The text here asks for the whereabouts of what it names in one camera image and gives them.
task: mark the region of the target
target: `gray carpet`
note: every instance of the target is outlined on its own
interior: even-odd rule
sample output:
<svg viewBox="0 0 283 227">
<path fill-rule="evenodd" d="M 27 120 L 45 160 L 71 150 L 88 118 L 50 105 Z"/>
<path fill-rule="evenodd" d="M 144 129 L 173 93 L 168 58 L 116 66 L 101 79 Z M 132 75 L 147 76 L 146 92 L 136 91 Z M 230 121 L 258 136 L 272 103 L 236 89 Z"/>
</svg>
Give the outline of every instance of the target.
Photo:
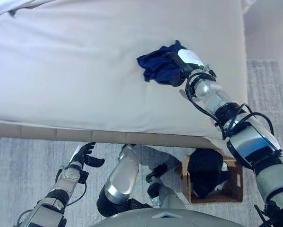
<svg viewBox="0 0 283 227">
<path fill-rule="evenodd" d="M 249 104 L 256 110 L 268 115 L 272 120 L 276 137 L 283 148 L 283 92 L 277 62 L 249 61 Z M 32 208 L 46 195 L 54 183 L 56 171 L 66 165 L 78 142 L 21 140 L 0 138 L 0 227 L 12 226 L 19 214 Z M 102 168 L 89 168 L 88 189 L 85 197 L 70 206 L 65 217 L 67 226 L 89 226 L 102 216 L 96 209 L 96 200 L 109 176 L 117 164 L 117 156 L 122 144 L 97 144 L 94 156 L 104 157 L 106 163 Z M 147 147 L 138 146 L 141 160 L 133 197 L 141 202 L 148 202 L 145 176 L 159 163 L 170 160 L 177 165 L 184 154 L 193 152 L 192 148 Z M 244 170 L 244 200 L 242 203 L 224 203 L 209 205 L 191 205 L 181 193 L 180 179 L 168 172 L 162 177 L 167 186 L 179 193 L 187 208 L 205 212 L 246 226 L 258 226 L 261 221 L 253 208 L 254 204 L 263 207 L 262 199 L 256 188 L 255 178 L 251 171 Z M 83 192 L 79 185 L 73 195 L 77 198 Z"/>
</svg>

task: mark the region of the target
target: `white fabric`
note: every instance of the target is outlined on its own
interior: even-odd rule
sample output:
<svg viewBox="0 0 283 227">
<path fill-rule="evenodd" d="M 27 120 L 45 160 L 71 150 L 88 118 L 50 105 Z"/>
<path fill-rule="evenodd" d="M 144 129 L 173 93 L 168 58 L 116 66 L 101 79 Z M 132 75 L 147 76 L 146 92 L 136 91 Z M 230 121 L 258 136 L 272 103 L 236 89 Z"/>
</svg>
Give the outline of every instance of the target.
<svg viewBox="0 0 283 227">
<path fill-rule="evenodd" d="M 220 138 L 183 86 L 144 82 L 136 58 L 175 39 L 246 101 L 239 0 L 56 0 L 2 21 L 0 121 Z"/>
<path fill-rule="evenodd" d="M 54 0 L 0 0 L 0 15 L 10 10 L 33 7 Z"/>
</svg>

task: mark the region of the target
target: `bed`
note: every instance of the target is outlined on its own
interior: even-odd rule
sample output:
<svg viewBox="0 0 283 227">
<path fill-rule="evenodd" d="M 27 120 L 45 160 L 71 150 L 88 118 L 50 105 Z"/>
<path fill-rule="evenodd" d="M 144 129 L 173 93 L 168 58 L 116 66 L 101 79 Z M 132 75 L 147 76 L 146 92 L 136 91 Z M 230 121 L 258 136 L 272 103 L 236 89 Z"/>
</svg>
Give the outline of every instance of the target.
<svg viewBox="0 0 283 227">
<path fill-rule="evenodd" d="M 145 82 L 137 64 L 176 39 L 246 102 L 240 0 L 34 2 L 0 11 L 0 136 L 215 148 L 183 86 Z"/>
</svg>

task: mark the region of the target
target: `wire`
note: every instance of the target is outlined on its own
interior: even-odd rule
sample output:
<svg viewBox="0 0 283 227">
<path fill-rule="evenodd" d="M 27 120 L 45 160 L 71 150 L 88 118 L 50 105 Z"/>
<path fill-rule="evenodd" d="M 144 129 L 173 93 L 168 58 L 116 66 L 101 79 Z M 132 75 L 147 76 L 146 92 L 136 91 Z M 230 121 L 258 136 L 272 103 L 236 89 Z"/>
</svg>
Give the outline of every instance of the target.
<svg viewBox="0 0 283 227">
<path fill-rule="evenodd" d="M 251 110 L 250 106 L 247 105 L 246 103 L 243 103 L 243 104 L 239 107 L 239 110 L 237 111 L 236 115 L 232 118 L 231 123 L 230 123 L 230 125 L 228 126 L 228 130 L 231 130 L 232 126 L 233 126 L 234 123 L 235 123 L 235 120 L 236 120 L 237 116 L 240 114 L 240 112 L 241 112 L 241 110 L 243 109 L 244 106 L 246 106 L 246 107 L 248 108 L 249 112 L 252 113 L 252 110 Z"/>
<path fill-rule="evenodd" d="M 55 176 L 55 182 L 58 181 L 58 177 L 60 176 L 60 173 L 62 172 L 62 169 L 59 169 L 56 176 Z"/>
<path fill-rule="evenodd" d="M 20 220 L 22 219 L 22 216 L 23 216 L 24 214 L 26 214 L 26 213 L 31 212 L 31 211 L 33 211 L 33 210 L 26 210 L 26 211 L 24 211 L 23 213 L 21 213 L 21 215 L 19 215 L 19 217 L 18 217 L 18 219 L 17 219 L 17 225 L 16 225 L 16 226 L 13 226 L 13 227 L 19 227 L 20 224 L 22 224 L 22 223 L 19 223 Z"/>
<path fill-rule="evenodd" d="M 195 73 L 193 76 L 189 77 L 186 85 L 185 85 L 185 92 L 187 94 L 187 97 L 189 99 L 189 101 L 202 113 L 204 113 L 205 115 L 211 117 L 215 122 L 216 124 L 219 126 L 219 128 L 221 129 L 221 132 L 222 132 L 222 139 L 225 140 L 226 139 L 226 133 L 225 133 L 225 130 L 224 130 L 224 127 L 222 126 L 221 122 L 212 114 L 210 114 L 208 111 L 206 111 L 205 109 L 203 109 L 202 107 L 200 107 L 199 105 L 197 105 L 195 103 L 195 101 L 193 100 L 193 95 L 191 94 L 191 91 L 190 91 L 190 81 L 192 78 L 194 78 L 194 76 L 196 75 L 203 75 L 203 76 L 206 76 L 206 73 L 202 73 L 202 72 L 199 72 L 199 73 Z"/>
<path fill-rule="evenodd" d="M 69 204 L 67 205 L 67 207 L 68 207 L 68 206 L 71 206 L 72 204 L 76 203 L 76 202 L 79 201 L 81 198 L 83 198 L 83 196 L 85 195 L 85 193 L 86 193 L 86 182 L 85 182 L 85 191 L 84 191 L 84 193 L 83 193 L 77 200 L 75 200 L 75 201 L 69 203 Z"/>
<path fill-rule="evenodd" d="M 230 129 L 230 130 L 228 131 L 228 135 L 231 135 L 231 134 L 232 134 L 232 131 L 233 131 L 234 129 L 240 127 L 248 118 L 250 118 L 250 117 L 252 117 L 252 116 L 261 116 L 261 117 L 263 117 L 263 118 L 267 121 L 267 123 L 268 123 L 268 125 L 269 125 L 270 133 L 271 133 L 272 135 L 274 135 L 274 128 L 273 128 L 272 122 L 270 121 L 270 119 L 269 119 L 266 115 L 264 115 L 263 113 L 259 113 L 259 112 L 250 113 L 249 115 L 247 115 L 247 116 L 245 116 L 244 118 L 242 118 L 232 129 Z"/>
<path fill-rule="evenodd" d="M 266 222 L 266 219 L 263 217 L 262 212 L 260 211 L 259 207 L 257 205 L 254 205 L 256 211 L 258 212 L 258 215 L 260 216 L 261 220 L 264 222 Z"/>
<path fill-rule="evenodd" d="M 186 95 L 189 99 L 189 101 L 202 113 L 204 113 L 205 115 L 211 117 L 215 122 L 216 122 L 216 125 L 219 126 L 219 128 L 221 129 L 221 132 L 222 132 L 222 139 L 225 140 L 227 137 L 231 136 L 234 132 L 235 129 L 239 128 L 248 118 L 252 117 L 252 116 L 261 116 L 263 117 L 268 125 L 269 125 L 269 129 L 270 129 L 270 132 L 271 134 L 274 136 L 274 128 L 273 128 L 273 124 L 272 122 L 270 121 L 270 119 L 264 115 L 263 113 L 259 113 L 259 112 L 252 112 L 251 108 L 246 104 L 246 103 L 243 103 L 237 113 L 235 114 L 235 116 L 232 118 L 231 122 L 230 122 L 230 125 L 228 127 L 228 130 L 225 131 L 223 125 L 221 124 L 221 122 L 212 114 L 210 114 L 208 111 L 206 111 L 205 109 L 203 109 L 202 107 L 200 107 L 199 105 L 197 105 L 195 103 L 195 101 L 193 100 L 193 97 L 194 95 L 191 93 L 190 91 L 190 87 L 191 87 L 191 84 L 190 84 L 190 81 L 192 80 L 192 78 L 194 78 L 195 76 L 202 76 L 202 77 L 205 77 L 207 76 L 206 73 L 202 73 L 202 72 L 198 72 L 198 73 L 195 73 L 194 75 L 192 75 L 191 77 L 189 77 L 186 85 L 185 85 L 185 92 L 186 92 Z M 245 116 L 244 118 L 242 118 L 234 127 L 233 127 L 233 124 L 235 123 L 235 120 L 237 118 L 237 116 L 241 113 L 243 107 L 247 107 L 247 109 L 249 110 L 250 114 L 248 114 L 247 116 Z"/>
</svg>

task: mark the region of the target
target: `navy blue cloth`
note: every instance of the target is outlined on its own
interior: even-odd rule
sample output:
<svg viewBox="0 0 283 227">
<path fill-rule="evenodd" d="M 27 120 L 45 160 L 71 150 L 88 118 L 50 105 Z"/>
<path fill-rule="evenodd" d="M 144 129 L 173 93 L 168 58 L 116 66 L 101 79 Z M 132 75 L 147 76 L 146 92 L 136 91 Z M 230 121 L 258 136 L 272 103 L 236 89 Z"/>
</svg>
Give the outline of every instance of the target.
<svg viewBox="0 0 283 227">
<path fill-rule="evenodd" d="M 169 52 L 177 53 L 180 49 L 186 49 L 176 40 L 175 44 L 166 47 L 162 46 L 158 51 L 142 55 L 137 58 L 138 64 L 145 69 L 145 81 L 149 82 L 154 79 L 158 83 L 170 84 L 174 76 L 179 75 L 180 68 L 171 57 L 167 55 Z"/>
</svg>

